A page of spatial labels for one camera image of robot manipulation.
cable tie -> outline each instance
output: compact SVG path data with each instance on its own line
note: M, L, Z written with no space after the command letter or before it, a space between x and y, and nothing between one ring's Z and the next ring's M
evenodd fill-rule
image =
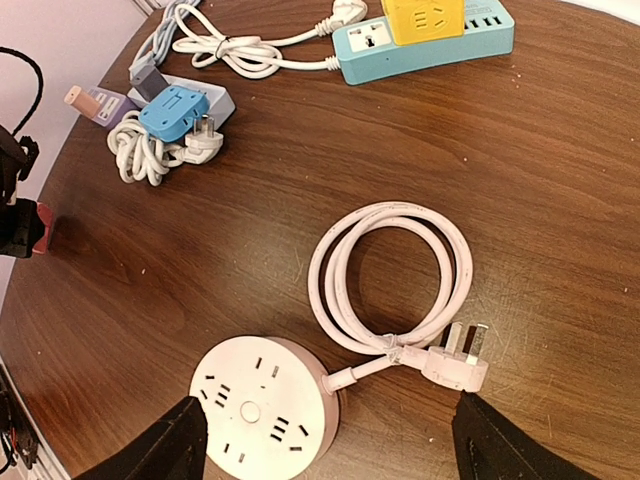
M403 348L398 345L398 336L394 333L387 333L383 335L387 341L387 346L383 348L384 354L391 362L391 365L401 365L400 356L402 355Z
M224 39L218 44L218 48L216 48L216 51L213 54L213 56L215 57L216 60L220 60L220 57L218 56L218 52L220 52L220 47L222 46L222 44L224 42L228 42L228 41L229 41L229 37L225 36Z

red object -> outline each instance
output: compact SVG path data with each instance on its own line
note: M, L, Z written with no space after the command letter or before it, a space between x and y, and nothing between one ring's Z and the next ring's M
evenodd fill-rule
M49 249L49 238L51 237L51 231L53 230L53 211L47 207L44 203L38 202L38 216L42 223L44 223L44 235L33 246L33 253L39 253L44 255Z

white power strip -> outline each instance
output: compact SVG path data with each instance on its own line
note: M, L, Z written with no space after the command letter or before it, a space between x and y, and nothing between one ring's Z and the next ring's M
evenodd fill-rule
M320 361L289 340L236 337L202 359L190 395L207 417L207 455L240 479L300 475L331 446L338 396Z
M417 219L440 231L453 258L432 229ZM432 311L415 329L401 335L370 332L356 317L347 294L346 269L353 246L362 235L382 227L403 228L420 236L434 251L440 269ZM321 279L325 256L328 261ZM320 326L333 340L377 358L328 374L313 354L289 340L236 337L218 344L198 365L190 391L207 418L207 455L241 480L290 480L333 442L340 413L337 391L394 365L421 370L425 378L447 388L480 390L488 369L479 358L486 326L478 325L468 352L462 351L458 322L451 326L446 347L424 348L462 306L472 274L471 252L462 233L433 210L383 202L344 217L328 230L313 254L309 299ZM321 282L325 302L320 298Z
M208 115L213 118L216 130L227 121L236 109L236 105L233 103L233 100L231 100L231 95L229 95L229 92L227 92L227 89L224 87L212 85L210 83L198 82L196 80L189 80L187 78L174 77L172 75L163 75L163 77L167 80L169 85L176 85L204 93L209 100ZM129 90L127 96L140 109L149 104L149 102L142 98L135 88Z

yellow power adapter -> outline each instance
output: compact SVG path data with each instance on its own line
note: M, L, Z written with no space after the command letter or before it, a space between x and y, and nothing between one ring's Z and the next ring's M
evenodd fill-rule
M465 0L382 0L396 45L464 34Z

round power strip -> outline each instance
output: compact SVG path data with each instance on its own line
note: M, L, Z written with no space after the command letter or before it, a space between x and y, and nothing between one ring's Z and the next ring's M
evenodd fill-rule
M207 455L241 480L289 480L329 448L338 430L327 371L289 340L236 337L211 349L191 381L208 423Z

